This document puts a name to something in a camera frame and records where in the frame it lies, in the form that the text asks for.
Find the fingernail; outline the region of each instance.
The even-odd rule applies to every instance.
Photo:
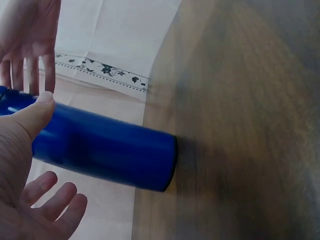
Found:
[[[45,91],[36,99],[37,103],[50,103],[54,99],[54,95],[50,91]]]

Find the wooden table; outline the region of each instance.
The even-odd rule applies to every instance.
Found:
[[[179,158],[132,239],[320,239],[320,1],[182,0],[144,125]]]

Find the finger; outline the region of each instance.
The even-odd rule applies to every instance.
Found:
[[[31,207],[46,194],[57,181],[57,175],[52,171],[47,171],[25,186],[20,199]]]
[[[56,86],[56,62],[55,54],[51,53],[42,57],[45,71],[45,90],[55,91]]]
[[[24,60],[11,60],[13,89],[24,90]]]
[[[42,93],[34,104],[7,116],[15,121],[29,134],[31,141],[48,125],[55,110],[53,94]]]
[[[29,93],[34,96],[39,95],[39,59],[27,58],[27,74],[29,80]]]
[[[3,61],[0,64],[1,84],[8,89],[11,89],[11,61]]]
[[[67,182],[51,199],[49,199],[42,207],[38,208],[37,212],[49,221],[53,222],[70,204],[76,194],[77,187],[73,183]]]
[[[62,237],[69,239],[79,226],[87,208],[88,200],[85,195],[74,196],[65,213],[53,223],[53,226],[62,234]]]

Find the blue bottle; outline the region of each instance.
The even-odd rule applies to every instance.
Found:
[[[0,86],[0,116],[34,103],[30,94]],[[46,163],[109,181],[163,192],[176,166],[177,139],[167,133],[56,104],[32,144]]]

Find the right hand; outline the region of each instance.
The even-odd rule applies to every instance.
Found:
[[[24,58],[29,92],[39,95],[39,57],[45,68],[45,90],[56,85],[55,44],[61,0],[8,0],[0,16],[2,85],[24,90]]]

